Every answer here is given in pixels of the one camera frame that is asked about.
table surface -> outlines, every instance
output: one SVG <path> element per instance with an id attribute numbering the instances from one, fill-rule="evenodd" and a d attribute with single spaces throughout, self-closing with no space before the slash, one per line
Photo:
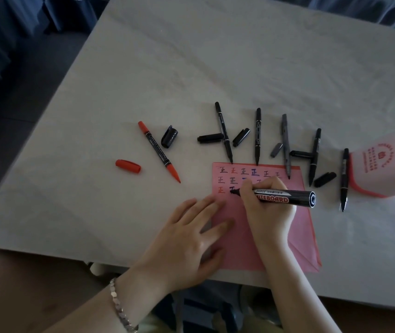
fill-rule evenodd
<path id="1" fill-rule="evenodd" d="M 292 149 L 310 151 L 322 128 L 318 176 L 339 172 L 342 150 L 395 130 L 395 30 L 270 0 L 111 0 L 0 187 L 0 248 L 127 266 L 173 208 L 211 192 L 212 162 L 262 108 L 261 163 L 282 164 L 281 115 Z M 165 151 L 176 182 L 138 128 Z M 251 136 L 233 149 L 254 161 Z M 142 165 L 139 175 L 114 166 Z M 293 160 L 305 173 L 308 163 Z M 395 306 L 395 198 L 317 189 L 312 210 L 323 268 L 317 294 Z M 214 279 L 267 285 L 261 272 Z"/>

right hand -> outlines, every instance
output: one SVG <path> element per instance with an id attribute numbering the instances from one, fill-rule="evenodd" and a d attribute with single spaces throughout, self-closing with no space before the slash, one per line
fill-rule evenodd
<path id="1" fill-rule="evenodd" d="M 258 250 L 261 251 L 262 247 L 267 250 L 270 246 L 286 248 L 296 206 L 260 202 L 254 195 L 253 189 L 286 190 L 287 187 L 277 176 L 274 176 L 255 185 L 246 179 L 240 188 L 240 196 L 244 201 L 248 223 Z"/>

floor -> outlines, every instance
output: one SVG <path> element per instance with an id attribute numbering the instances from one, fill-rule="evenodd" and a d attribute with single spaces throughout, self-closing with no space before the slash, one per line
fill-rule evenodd
<path id="1" fill-rule="evenodd" d="M 86 39 L 82 33 L 51 33 L 14 56 L 0 83 L 0 182 Z"/>

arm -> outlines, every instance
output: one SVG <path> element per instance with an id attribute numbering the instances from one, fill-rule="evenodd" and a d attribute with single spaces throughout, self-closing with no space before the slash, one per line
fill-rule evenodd
<path id="1" fill-rule="evenodd" d="M 285 332 L 340 332 L 288 246 L 288 231 L 296 207 L 283 203 L 261 203 L 253 194 L 253 188 L 287 188 L 279 178 L 274 177 L 254 186 L 251 181 L 245 180 L 240 190 Z"/>
<path id="2" fill-rule="evenodd" d="M 199 202 L 196 199 L 183 202 L 142 258 L 116 280 L 117 296 L 134 327 L 168 293 L 197 285 L 217 271 L 224 259 L 223 250 L 216 251 L 203 263 L 200 260 L 233 226 L 233 220 L 203 233 L 201 230 L 224 204 L 224 201 L 215 201 L 212 195 Z M 45 332 L 126 331 L 107 287 Z"/>

left hand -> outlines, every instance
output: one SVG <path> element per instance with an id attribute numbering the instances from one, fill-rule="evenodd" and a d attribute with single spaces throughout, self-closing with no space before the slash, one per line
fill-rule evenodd
<path id="1" fill-rule="evenodd" d="M 201 231 L 224 205 L 213 195 L 180 204 L 133 268 L 152 275 L 165 294 L 203 282 L 220 267 L 225 251 L 217 250 L 203 263 L 202 255 L 232 228 L 234 220 Z"/>

